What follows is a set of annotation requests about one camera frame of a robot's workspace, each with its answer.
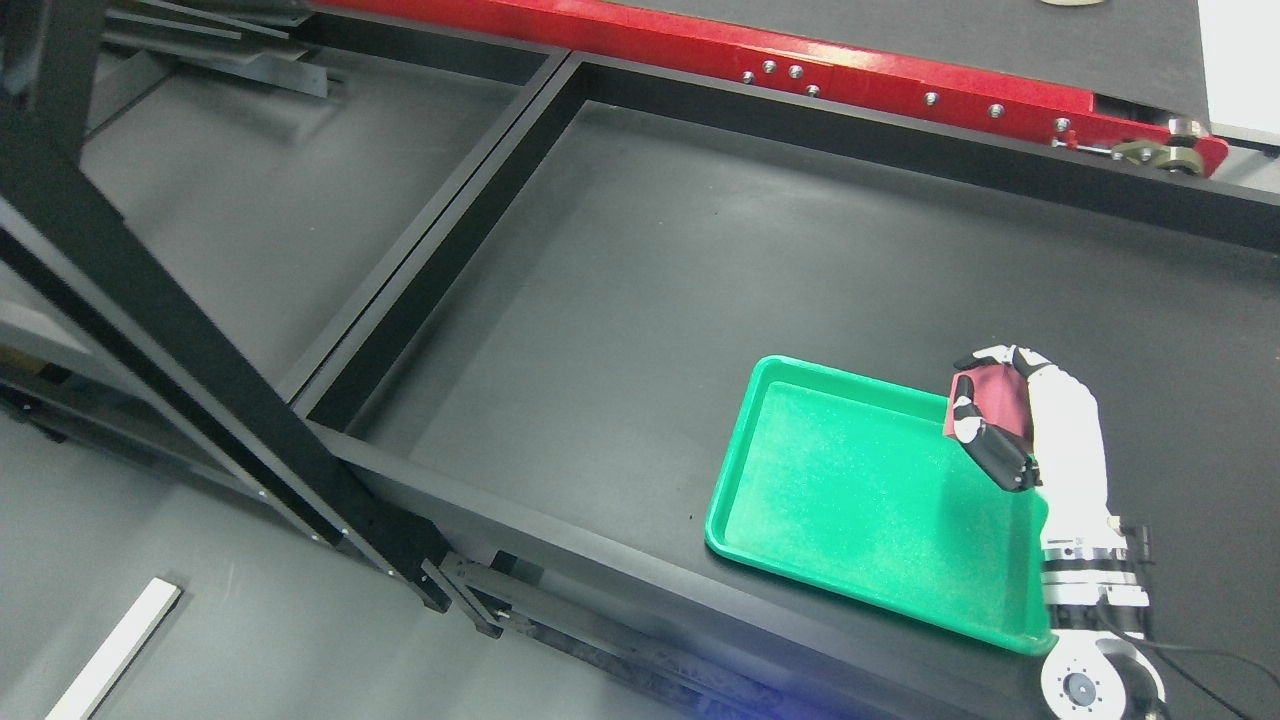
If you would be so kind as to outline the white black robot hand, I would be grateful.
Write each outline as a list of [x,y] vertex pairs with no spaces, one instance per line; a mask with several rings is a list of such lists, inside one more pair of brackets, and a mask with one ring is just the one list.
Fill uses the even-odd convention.
[[952,405],[956,441],[1000,489],[1034,491],[1044,501],[1043,548],[1053,541],[1106,532],[1112,515],[1096,397],[1059,364],[1020,345],[978,348],[954,368],[960,372],[995,364],[1010,365],[1027,379],[1030,446],[986,421],[968,377],[960,378]]

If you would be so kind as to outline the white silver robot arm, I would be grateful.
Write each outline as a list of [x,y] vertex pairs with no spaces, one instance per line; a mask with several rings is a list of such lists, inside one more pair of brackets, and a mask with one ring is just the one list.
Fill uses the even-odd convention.
[[1041,580],[1053,648],[1039,688],[1056,719],[1167,719],[1167,691],[1142,651],[1151,597],[1143,525],[1120,516],[1103,533],[1056,539],[1043,548]]

